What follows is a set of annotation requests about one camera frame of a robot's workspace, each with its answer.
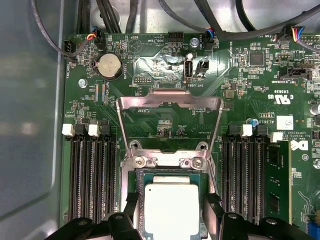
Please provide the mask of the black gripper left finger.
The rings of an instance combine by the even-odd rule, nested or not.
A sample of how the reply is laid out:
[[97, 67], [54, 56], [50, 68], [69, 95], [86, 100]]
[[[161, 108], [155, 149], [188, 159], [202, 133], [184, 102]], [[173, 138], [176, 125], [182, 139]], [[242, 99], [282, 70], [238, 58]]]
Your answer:
[[98, 224], [85, 217], [71, 220], [58, 229], [58, 238], [60, 240], [94, 240], [108, 237], [110, 240], [141, 240], [141, 234], [133, 225], [139, 196], [138, 192], [130, 192], [126, 198], [124, 211], [114, 213]]

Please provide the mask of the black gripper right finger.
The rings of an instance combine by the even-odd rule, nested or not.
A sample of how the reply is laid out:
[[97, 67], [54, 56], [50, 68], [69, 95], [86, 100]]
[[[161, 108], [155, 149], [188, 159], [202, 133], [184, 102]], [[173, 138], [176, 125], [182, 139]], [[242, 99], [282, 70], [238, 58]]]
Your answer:
[[288, 222], [262, 218], [258, 224], [235, 212], [225, 212], [216, 193], [203, 196], [202, 218], [212, 240], [310, 240], [312, 237]]

